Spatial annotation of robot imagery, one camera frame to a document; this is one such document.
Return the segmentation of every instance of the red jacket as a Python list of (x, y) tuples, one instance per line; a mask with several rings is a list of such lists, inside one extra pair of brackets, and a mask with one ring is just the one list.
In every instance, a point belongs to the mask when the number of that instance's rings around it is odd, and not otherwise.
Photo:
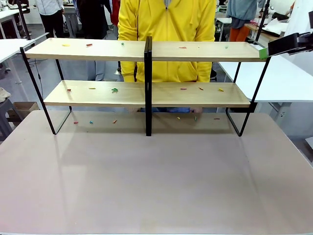
[(112, 0), (112, 14), (111, 14), (111, 22), (113, 25), (118, 24), (118, 13), (119, 13), (119, 7), (121, 5), (121, 0)]

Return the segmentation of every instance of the yellow hoodie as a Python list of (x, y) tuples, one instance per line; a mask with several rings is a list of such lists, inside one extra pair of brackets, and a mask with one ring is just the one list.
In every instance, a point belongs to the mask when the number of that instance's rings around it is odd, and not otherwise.
[[(119, 40), (213, 42), (216, 0), (121, 0)], [(144, 64), (137, 62), (137, 81)], [(209, 82), (210, 62), (153, 62), (153, 82)], [(134, 82), (134, 62), (122, 62), (125, 82)]]

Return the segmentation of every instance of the black coat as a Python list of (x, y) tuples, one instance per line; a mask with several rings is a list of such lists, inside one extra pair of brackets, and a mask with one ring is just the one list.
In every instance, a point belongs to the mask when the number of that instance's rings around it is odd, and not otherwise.
[(111, 13), (109, 0), (77, 0), (85, 38), (103, 39), (109, 29), (104, 7)]

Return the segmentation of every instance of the red pants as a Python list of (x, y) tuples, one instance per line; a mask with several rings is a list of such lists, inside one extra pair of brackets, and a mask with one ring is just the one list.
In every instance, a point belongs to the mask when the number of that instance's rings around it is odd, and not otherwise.
[(243, 26), (241, 28), (230, 29), (230, 41), (231, 42), (245, 42), (246, 37), (249, 35), (250, 29)]

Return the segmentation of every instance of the shelf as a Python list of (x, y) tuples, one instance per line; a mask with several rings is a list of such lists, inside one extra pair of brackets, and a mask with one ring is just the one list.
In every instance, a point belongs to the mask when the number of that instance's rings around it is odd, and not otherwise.
[[(112, 93), (113, 88), (119, 91)], [(234, 83), (154, 83), (152, 88), (154, 107), (243, 108), (250, 105)], [(143, 108), (145, 107), (144, 83), (61, 81), (45, 99), (45, 104)]]
[[(49, 38), (28, 50), (26, 55), (30, 59), (143, 61), (144, 48), (145, 42), (137, 41)], [(263, 61), (259, 51), (245, 42), (153, 42), (152, 60)]]
[[(113, 88), (119, 91), (112, 93)], [(65, 80), (44, 102), (53, 106), (145, 107), (145, 89), (144, 83)]]
[(153, 42), (153, 61), (262, 62), (245, 42)]
[(137, 41), (49, 38), (28, 50), (26, 56), (30, 59), (143, 61), (144, 48), (145, 42)]

